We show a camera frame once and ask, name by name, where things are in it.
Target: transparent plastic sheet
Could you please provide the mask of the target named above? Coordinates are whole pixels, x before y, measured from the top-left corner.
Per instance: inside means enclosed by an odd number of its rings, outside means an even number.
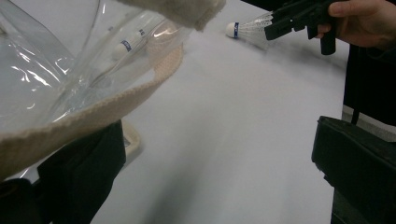
[[[97,4],[74,57],[40,22],[0,2],[1,133],[44,126],[131,88],[191,32],[153,11]]]

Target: white table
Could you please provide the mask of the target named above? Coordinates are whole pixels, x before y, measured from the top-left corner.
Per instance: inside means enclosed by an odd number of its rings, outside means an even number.
[[[263,13],[228,0],[191,34],[177,72],[126,118],[142,153],[92,223],[330,223],[333,189],[311,153],[319,116],[341,118],[348,45],[322,56],[306,31],[267,51],[225,35]]]

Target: black handle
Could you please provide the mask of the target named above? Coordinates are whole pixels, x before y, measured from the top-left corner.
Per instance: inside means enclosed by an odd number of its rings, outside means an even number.
[[[320,50],[323,55],[335,53],[335,22],[331,22],[332,29],[320,39]]]

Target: black object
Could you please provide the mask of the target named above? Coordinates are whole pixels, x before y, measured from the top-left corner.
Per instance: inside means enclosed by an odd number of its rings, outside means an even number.
[[[318,120],[312,161],[370,223],[396,223],[396,146],[339,119]]]
[[[329,5],[335,0],[291,0],[286,3],[282,1],[277,3],[273,1],[243,1],[273,11],[272,24],[264,27],[268,40],[277,39],[292,30],[301,31],[305,27],[308,39],[312,39],[318,35],[319,24],[329,23],[332,29],[320,39],[320,48],[323,55],[335,53],[335,18],[329,16],[328,13]]]
[[[121,122],[61,148],[37,171],[55,224],[90,223],[125,163]]]
[[[346,67],[344,105],[396,126],[395,64],[381,62],[368,49],[350,46]]]
[[[0,184],[0,223],[90,223],[126,160],[121,121],[82,137],[41,163],[39,179]]]
[[[11,179],[0,184],[0,223],[45,223],[29,180]]]

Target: white feather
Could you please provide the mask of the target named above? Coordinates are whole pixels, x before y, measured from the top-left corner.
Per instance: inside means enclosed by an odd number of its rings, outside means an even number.
[[[272,12],[261,15],[248,22],[231,22],[226,27],[226,35],[231,38],[239,38],[261,49],[267,48],[267,37],[264,27],[272,24]]]

